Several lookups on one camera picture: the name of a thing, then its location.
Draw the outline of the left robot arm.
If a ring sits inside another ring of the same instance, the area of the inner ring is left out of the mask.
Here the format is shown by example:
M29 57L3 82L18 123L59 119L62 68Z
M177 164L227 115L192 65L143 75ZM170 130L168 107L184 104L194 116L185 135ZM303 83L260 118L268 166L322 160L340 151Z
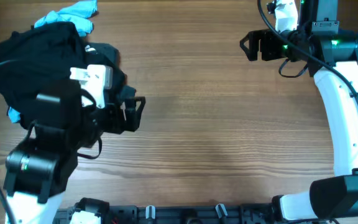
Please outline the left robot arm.
M83 147L103 150L103 133L122 134L140 126L143 96L125 91L98 109L77 80L47 85L32 99L34 114L25 138L6 158L6 223L52 223Z

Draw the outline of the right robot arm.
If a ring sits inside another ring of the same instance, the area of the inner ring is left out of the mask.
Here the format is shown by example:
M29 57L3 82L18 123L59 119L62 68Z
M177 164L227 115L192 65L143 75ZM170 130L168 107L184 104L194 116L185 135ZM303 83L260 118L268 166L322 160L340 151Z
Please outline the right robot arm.
M271 1L259 4L264 30L239 45L250 61L303 61L323 99L334 149L334 176L297 194L272 199L269 221L335 222L358 217L358 38L341 32L337 1Z

